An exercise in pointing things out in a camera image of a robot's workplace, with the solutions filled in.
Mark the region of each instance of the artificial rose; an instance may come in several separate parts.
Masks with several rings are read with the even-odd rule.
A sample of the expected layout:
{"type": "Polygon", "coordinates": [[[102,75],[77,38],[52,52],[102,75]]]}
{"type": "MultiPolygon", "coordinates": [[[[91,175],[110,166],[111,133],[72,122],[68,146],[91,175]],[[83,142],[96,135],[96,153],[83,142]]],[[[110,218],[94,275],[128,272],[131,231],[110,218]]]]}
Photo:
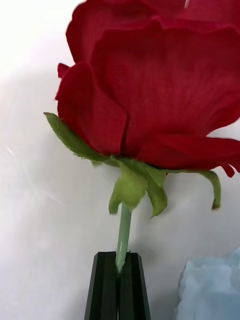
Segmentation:
{"type": "Polygon", "coordinates": [[[237,1],[161,14],[166,1],[87,0],[66,32],[75,65],[58,67],[59,117],[103,155],[233,176],[240,142],[207,135],[240,117],[237,1]]]}

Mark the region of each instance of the light blue object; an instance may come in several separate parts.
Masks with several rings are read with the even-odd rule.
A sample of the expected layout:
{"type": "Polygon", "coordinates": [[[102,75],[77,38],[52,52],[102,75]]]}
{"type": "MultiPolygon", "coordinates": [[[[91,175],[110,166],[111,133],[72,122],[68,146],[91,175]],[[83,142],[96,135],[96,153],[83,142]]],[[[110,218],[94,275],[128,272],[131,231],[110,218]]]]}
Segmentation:
{"type": "Polygon", "coordinates": [[[240,248],[187,263],[176,320],[240,320],[240,248]]]}

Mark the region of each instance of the plastic stem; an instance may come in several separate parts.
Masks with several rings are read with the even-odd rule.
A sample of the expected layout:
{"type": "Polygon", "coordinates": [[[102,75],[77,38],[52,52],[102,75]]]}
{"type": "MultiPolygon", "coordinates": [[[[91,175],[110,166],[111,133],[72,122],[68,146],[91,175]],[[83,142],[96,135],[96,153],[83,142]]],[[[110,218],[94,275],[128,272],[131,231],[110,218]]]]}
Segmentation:
{"type": "Polygon", "coordinates": [[[122,272],[128,250],[131,217],[132,213],[130,212],[128,207],[124,203],[122,203],[118,243],[116,250],[116,270],[118,275],[120,275],[122,272]]]}

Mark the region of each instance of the red rose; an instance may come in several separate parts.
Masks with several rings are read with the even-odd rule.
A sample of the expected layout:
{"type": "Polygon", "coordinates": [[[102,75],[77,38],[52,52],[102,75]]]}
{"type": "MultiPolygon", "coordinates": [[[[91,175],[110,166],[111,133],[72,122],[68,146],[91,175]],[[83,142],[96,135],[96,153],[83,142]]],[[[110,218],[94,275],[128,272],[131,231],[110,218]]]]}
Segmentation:
{"type": "Polygon", "coordinates": [[[179,1],[182,10],[173,1],[172,11],[170,2],[76,8],[66,32],[76,64],[58,67],[58,115],[101,154],[176,170],[222,166],[231,177],[240,142],[206,136],[240,117],[238,0],[179,1]]]}

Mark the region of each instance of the white background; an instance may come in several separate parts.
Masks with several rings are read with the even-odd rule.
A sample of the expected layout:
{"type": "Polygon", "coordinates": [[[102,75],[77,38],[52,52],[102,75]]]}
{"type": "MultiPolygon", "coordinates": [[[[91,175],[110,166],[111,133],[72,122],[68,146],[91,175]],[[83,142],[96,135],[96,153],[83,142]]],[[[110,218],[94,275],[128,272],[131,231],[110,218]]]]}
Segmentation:
{"type": "MultiPolygon", "coordinates": [[[[65,30],[77,0],[0,5],[0,319],[83,319],[95,253],[116,249],[119,216],[108,214],[117,169],[78,159],[43,112],[56,112],[58,62],[73,60],[65,30]]],[[[214,136],[240,140],[240,123],[214,136]]],[[[129,248],[142,256],[152,320],[170,320],[192,257],[240,245],[240,176],[218,169],[222,209],[196,174],[169,175],[168,209],[132,214],[129,248]]]]}

